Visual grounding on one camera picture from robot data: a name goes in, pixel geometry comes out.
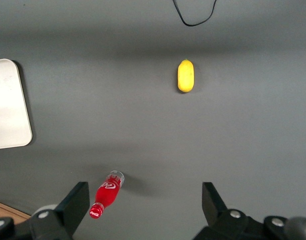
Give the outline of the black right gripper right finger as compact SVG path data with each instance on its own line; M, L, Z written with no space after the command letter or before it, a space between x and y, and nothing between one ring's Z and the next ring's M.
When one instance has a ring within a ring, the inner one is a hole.
M242 211L228 208L211 182L202 184L202 210L207 226L195 240L265 240L263 224Z

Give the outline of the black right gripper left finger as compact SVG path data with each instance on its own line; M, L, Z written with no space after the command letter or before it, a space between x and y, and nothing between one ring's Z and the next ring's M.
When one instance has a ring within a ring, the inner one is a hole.
M57 206L44 206L30 218L32 239L72 240L89 206L89 183L78 182Z

